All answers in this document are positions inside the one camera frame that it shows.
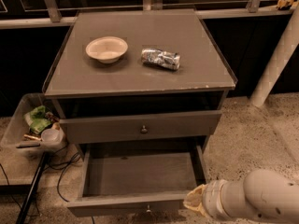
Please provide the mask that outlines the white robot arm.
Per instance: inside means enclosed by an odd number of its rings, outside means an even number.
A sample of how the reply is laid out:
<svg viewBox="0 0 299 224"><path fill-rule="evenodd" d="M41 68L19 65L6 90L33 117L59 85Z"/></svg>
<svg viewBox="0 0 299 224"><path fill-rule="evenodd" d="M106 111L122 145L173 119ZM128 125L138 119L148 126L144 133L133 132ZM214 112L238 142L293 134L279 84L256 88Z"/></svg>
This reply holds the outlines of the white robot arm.
<svg viewBox="0 0 299 224"><path fill-rule="evenodd" d="M217 221L299 224L299 185L274 171L259 169L243 180L214 180L190 191L183 205Z"/></svg>

